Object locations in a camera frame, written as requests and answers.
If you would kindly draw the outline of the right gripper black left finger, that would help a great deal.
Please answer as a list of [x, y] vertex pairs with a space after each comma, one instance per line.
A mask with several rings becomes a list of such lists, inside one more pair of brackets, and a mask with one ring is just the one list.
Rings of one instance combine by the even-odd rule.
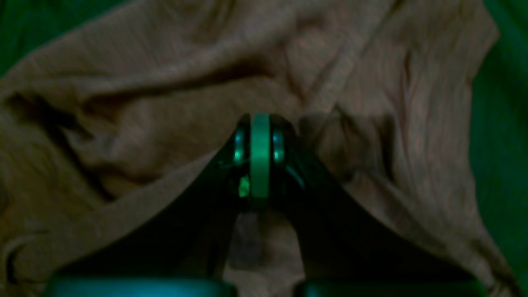
[[220, 280], [238, 214], [251, 205], [251, 117], [155, 217], [56, 273], [45, 297], [236, 297]]

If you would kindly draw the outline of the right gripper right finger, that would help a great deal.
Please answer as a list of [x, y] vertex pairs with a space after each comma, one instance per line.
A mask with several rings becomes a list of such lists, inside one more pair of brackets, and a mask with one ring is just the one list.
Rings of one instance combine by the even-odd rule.
[[260, 205], [296, 231], [296, 297], [484, 297], [479, 280], [391, 231], [348, 194], [278, 115], [260, 115]]

